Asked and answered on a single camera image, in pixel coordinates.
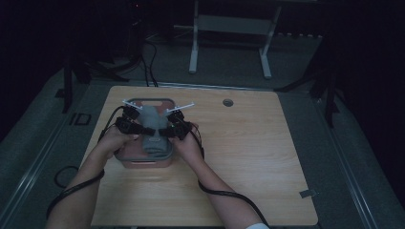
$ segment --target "dark floor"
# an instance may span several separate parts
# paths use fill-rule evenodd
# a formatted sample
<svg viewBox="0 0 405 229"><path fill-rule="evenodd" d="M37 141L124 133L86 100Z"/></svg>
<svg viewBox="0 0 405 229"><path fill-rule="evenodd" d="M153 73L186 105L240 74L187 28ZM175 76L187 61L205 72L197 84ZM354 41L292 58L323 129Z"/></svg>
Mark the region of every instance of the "dark floor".
<svg viewBox="0 0 405 229"><path fill-rule="evenodd" d="M268 80L263 78L254 46L215 44L209 39L201 43L198 72L189 74L188 38L181 36L170 44L158 36L149 39L157 45L153 73L161 87L271 91L301 77L320 42L319 38L276 36L267 55L273 73ZM147 63L153 54L153 47L146 46ZM79 165L111 86L145 86L141 67L121 75L131 81L118 83L97 77L90 85L75 83L74 104L67 114L61 113L63 100L54 97L63 87L62 72L45 85L1 142L2 228L44 227L48 204L60 191L53 176L64 166ZM335 128L330 129L323 118L324 100L312 99L310 86L279 93L307 183L318 193L313 201L319 224L310 228L404 228L404 210L351 112L336 99L339 113L333 115ZM89 125L72 124L74 113L91 115Z"/></svg>

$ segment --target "wire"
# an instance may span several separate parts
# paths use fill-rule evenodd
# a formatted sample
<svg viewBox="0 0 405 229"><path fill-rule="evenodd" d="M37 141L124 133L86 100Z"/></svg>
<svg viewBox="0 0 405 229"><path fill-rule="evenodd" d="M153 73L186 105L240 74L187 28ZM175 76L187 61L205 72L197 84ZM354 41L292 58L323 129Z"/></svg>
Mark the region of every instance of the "wire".
<svg viewBox="0 0 405 229"><path fill-rule="evenodd" d="M176 32L176 34L174 34L174 36L173 36L173 39L177 39L177 38L180 38L182 36L185 36L188 33L191 33L192 31L193 31L193 28L187 29L187 31ZM168 42L168 40L166 38L160 37L160 34L158 32L149 35L148 37L145 38L145 40L148 41L148 42L151 42L151 43L155 43L155 44L157 44L157 43L161 44L161 43L167 43Z"/></svg>
<svg viewBox="0 0 405 229"><path fill-rule="evenodd" d="M117 107L114 111L113 111L113 113L111 114L111 116L110 116L110 118L108 119L108 121L107 121L107 124L105 124L105 127L104 127L104 130L102 130L101 131L101 134L100 134L100 136L98 137L98 141L100 141L103 137L104 137L104 135L105 135L105 133L108 131L108 129L110 129L110 122L111 122L111 120L113 119L113 117L114 117L114 115L116 115L116 112L119 110L119 109L124 109L125 107L124 106L119 106L119 107Z"/></svg>
<svg viewBox="0 0 405 229"><path fill-rule="evenodd" d="M76 171L78 171L78 168L75 166L65 166L62 169L60 169L53 177L53 182L60 188L66 188L66 185L60 184L58 177L63 171L68 170L68 169L75 169Z"/></svg>
<svg viewBox="0 0 405 229"><path fill-rule="evenodd" d="M228 192L228 191L215 191L215 190L210 190L207 189L205 186L203 186L200 181L199 181L199 186L200 188L206 192L207 194L211 194L211 195L218 195L218 196L225 196L225 197L231 197L231 198L239 198L241 200L244 200L245 202L247 202L252 208L253 210L255 210L255 212L257 213L257 215L259 216L259 218L262 220L263 224L265 224L268 228L270 227L265 219L265 217L263 216L262 212L260 211L260 209L256 206L256 204L248 197L239 194L239 193L235 193L235 192Z"/></svg>
<svg viewBox="0 0 405 229"><path fill-rule="evenodd" d="M197 133L199 134L199 140L200 140L200 144L201 145L203 145L203 139L202 139L202 134L200 133L200 130L199 130L199 128L194 124L194 123L192 123L192 122L190 122L191 123L191 125L193 126L193 127L195 127L196 128L196 130L197 130Z"/></svg>
<svg viewBox="0 0 405 229"><path fill-rule="evenodd" d="M128 70L128 71L126 71L126 72L123 72L123 73L120 73L120 74L121 74L121 75L125 75L125 74L127 74L127 73L132 72L133 70L135 70L135 69L137 69L137 68L139 67L139 64L140 64L140 59L139 59L139 61L138 61L138 63L137 63L136 66L134 66L134 67L132 67L130 70Z"/></svg>
<svg viewBox="0 0 405 229"><path fill-rule="evenodd" d="M149 66L146 64L145 58L144 58L143 56L141 57L141 61L142 61L142 63L143 63L144 70L145 70L145 82L146 82L146 86L149 87L149 80L148 80L148 72L149 72L149 74L150 74L150 76L151 76L151 79L152 79L152 82L153 82L153 85L154 85L155 87L158 87L158 86L159 86L158 81L157 81L156 78L154 77L153 71L152 71L153 62L155 61L155 57L156 57L156 54L158 53L158 49L156 48L156 46L155 46L154 44L152 44L152 43L149 42L149 41L146 41L146 40L145 40L145 44L148 44L148 45L152 46L152 47L154 48L154 50L155 50L155 51L154 51L154 54L153 54L153 56L152 56L151 63L150 63Z"/></svg>
<svg viewBox="0 0 405 229"><path fill-rule="evenodd" d="M71 195L71 194L77 192L77 191L80 190L80 189L83 189L83 188L85 188L85 187L87 187L87 186L93 184L94 182L96 182L96 181L98 181L98 180L101 180L101 179L104 177L104 174L105 174L104 170L101 170L101 172L100 172L96 177L91 178L91 179L89 179L89 180L87 180L87 181L84 181L84 182L82 182L82 183L79 183L79 184L77 184L76 186L74 186L74 187L72 187L72 188L70 188L70 189L67 189L67 190L61 192L56 198L53 199L53 201L52 201L51 204L49 205L48 210L47 210L47 219L48 219L48 217L49 217L49 215L50 215L52 209L55 207L55 205L56 205L58 202L60 202L60 200L62 200L62 199L64 199L65 197L67 197L67 196L69 196L69 195Z"/></svg>

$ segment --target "black cable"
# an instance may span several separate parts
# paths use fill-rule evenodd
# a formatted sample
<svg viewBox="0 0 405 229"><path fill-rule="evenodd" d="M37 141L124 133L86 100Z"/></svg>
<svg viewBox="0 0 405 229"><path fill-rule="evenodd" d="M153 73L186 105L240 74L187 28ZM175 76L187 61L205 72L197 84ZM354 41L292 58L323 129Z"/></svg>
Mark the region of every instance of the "black cable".
<svg viewBox="0 0 405 229"><path fill-rule="evenodd" d="M125 70L128 70L128 69L132 68L132 70L130 70L130 71L133 71L134 69L136 69L139 66L139 62L140 62L140 56L139 57L131 57L129 59L128 63L122 64L120 66L108 68L108 70L113 71L114 73L119 73L119 72L122 72L122 71L125 71Z"/></svg>
<svg viewBox="0 0 405 229"><path fill-rule="evenodd" d="M146 82L146 87L149 87L149 80L148 80L148 66L146 65L145 59L143 58L143 56L140 58L140 60L143 63L143 67L145 69L145 82Z"/></svg>
<svg viewBox="0 0 405 229"><path fill-rule="evenodd" d="M244 200L245 202L247 202L252 208L253 210L257 213L257 215L259 216L259 218L262 220L263 224L265 224L268 228L270 227L265 219L265 216L263 216L262 212L260 211L260 209L256 206L256 204L248 197L239 194L239 193L235 193L235 192L228 192L228 191L215 191L215 190L211 190L206 188L205 186L203 186L200 181L199 181L199 186L200 188L206 192L207 194L211 194L211 195L218 195L218 196L224 196L224 197L231 197L231 198L239 198L241 200Z"/></svg>
<svg viewBox="0 0 405 229"><path fill-rule="evenodd" d="M149 65L149 73L150 73L150 75L151 75L153 84L155 85L155 87L158 87L158 86L159 86L159 85L158 85L158 82L156 81L155 77L153 76L153 72L152 72L152 65L153 65L153 62L154 62L154 60L155 60L155 56L156 56L156 54L158 53L158 49L156 48L156 46L155 46L154 44L152 44L152 43L149 42L149 41L145 41L145 43L148 44L148 45L150 45L150 46L152 46L152 47L154 48L154 50L155 50L155 52L154 52L154 54L153 54L153 56L152 56L151 64Z"/></svg>
<svg viewBox="0 0 405 229"><path fill-rule="evenodd" d="M53 177L53 182L60 188L66 188L66 186L63 184L60 184L59 180L57 178L59 177L60 173L62 173L63 171L65 171L67 169L75 169L76 171L78 171L78 168L75 166L65 166L62 169L60 169Z"/></svg>
<svg viewBox="0 0 405 229"><path fill-rule="evenodd" d="M194 137L194 139L196 140L197 144L199 145L200 151L202 152L202 158L203 158L203 141L202 141L202 138L201 138L199 129L196 127L196 125L194 125L193 123L190 122L191 125L196 128L197 132L198 132L199 135L200 135L200 138L198 138L198 137L196 136L196 134L194 134L194 133L192 132L192 128L189 128L188 125L184 122L184 120L182 120L181 118L179 118L179 117L177 117L177 116L174 116L174 117L175 117L175 118L179 121L179 123L180 123L184 128L186 128L187 131L188 131L189 133L191 133L191 135Z"/></svg>
<svg viewBox="0 0 405 229"><path fill-rule="evenodd" d="M107 121L107 124L105 124L105 127L104 127L104 129L101 131L101 134L100 134L100 137L98 138L98 141L100 141L103 137L104 137L104 135L105 135L105 133L107 132L107 130L108 129L110 129L110 122L111 122L111 120L113 119L113 117L114 117L114 115L116 115L116 112L119 110L119 109L124 109L125 107L124 106L119 106L119 107L117 107L114 111L113 111L113 113L111 114L111 116L110 116L110 118L108 119L108 121Z"/></svg>
<svg viewBox="0 0 405 229"><path fill-rule="evenodd" d="M139 61L138 61L138 63L137 63L136 66L134 66L134 67L132 67L131 69L129 69L128 71L122 72L122 73L120 73L120 74L125 75L125 74L127 74L127 73L132 72L133 70L135 70L135 69L137 69L137 68L139 67L140 62L141 62L141 61L140 61L140 58L139 58Z"/></svg>
<svg viewBox="0 0 405 229"><path fill-rule="evenodd" d="M203 146L202 134L200 133L199 128L198 128L196 125L194 125L194 123L192 123L192 122L190 122L190 123L191 123L191 125L192 125L193 127L196 128L197 133L199 134L199 140L200 140L200 141L198 141L198 142L200 142L200 145Z"/></svg>
<svg viewBox="0 0 405 229"><path fill-rule="evenodd" d="M61 192L56 198L53 199L53 201L52 201L51 204L49 205L48 210L47 210L47 219L48 219L48 217L49 217L49 215L50 215L52 209L55 207L55 205L56 205L60 200L62 200L63 198L65 198L65 197L67 197L67 196L69 196L69 195L71 195L71 194L77 192L78 190L80 190L80 189L82 189L82 188L84 188L84 187L87 187L87 186L89 186L89 185L95 183L96 181L101 180L101 179L104 177L104 174L105 174L104 170L101 170L101 172L100 172L96 177L91 178L91 179L89 179L89 180L87 180L87 181L84 181L84 182L82 182L82 183L79 183L79 184L77 184L75 187L72 187L72 188L70 188L70 189L68 189L68 190L65 190L65 191Z"/></svg>

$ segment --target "sleeve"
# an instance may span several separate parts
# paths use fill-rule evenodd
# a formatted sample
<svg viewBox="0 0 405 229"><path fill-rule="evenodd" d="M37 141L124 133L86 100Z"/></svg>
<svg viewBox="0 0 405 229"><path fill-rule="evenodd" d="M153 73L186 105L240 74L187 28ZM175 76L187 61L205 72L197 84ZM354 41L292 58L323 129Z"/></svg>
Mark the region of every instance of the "sleeve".
<svg viewBox="0 0 405 229"><path fill-rule="evenodd" d="M246 229L268 229L268 227L266 225L264 225L263 223L256 223L256 224L253 224L253 225L247 227Z"/></svg>

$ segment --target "metal leg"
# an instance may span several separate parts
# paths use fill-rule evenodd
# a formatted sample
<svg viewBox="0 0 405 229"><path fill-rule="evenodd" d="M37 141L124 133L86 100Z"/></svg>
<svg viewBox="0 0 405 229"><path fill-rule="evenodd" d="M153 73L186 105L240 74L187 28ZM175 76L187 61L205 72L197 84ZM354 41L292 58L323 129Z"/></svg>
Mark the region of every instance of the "metal leg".
<svg viewBox="0 0 405 229"><path fill-rule="evenodd" d="M271 38L274 35L274 30L276 28L277 21L280 16L280 12L281 12L281 7L278 7L274 14L272 23L268 28L266 43L261 49L259 49L260 60L262 61L263 75L266 79L271 78L270 67L268 65L268 59L267 59L267 51L268 51L268 47L270 46Z"/></svg>
<svg viewBox="0 0 405 229"><path fill-rule="evenodd" d="M199 1L194 1L194 31L193 31L193 48L191 50L189 73L197 72L197 60L199 57L199 44L198 44L198 32L199 32Z"/></svg>

